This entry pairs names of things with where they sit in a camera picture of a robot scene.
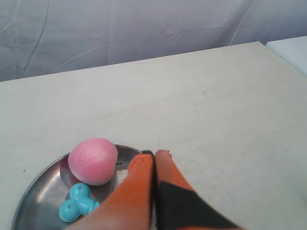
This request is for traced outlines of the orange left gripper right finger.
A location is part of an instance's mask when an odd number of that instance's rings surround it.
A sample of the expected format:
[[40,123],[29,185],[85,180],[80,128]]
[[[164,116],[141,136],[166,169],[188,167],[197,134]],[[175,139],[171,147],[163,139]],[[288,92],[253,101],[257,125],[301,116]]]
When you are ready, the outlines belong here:
[[208,205],[179,171],[170,151],[155,154],[156,221],[159,230],[241,230]]

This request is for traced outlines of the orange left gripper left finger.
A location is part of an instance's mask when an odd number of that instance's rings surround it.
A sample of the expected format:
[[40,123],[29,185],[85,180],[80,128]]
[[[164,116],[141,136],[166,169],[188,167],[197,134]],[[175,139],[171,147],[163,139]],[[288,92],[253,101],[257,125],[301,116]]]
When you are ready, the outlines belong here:
[[142,151],[130,162],[128,175],[91,214],[68,230],[149,230],[153,206],[154,156]]

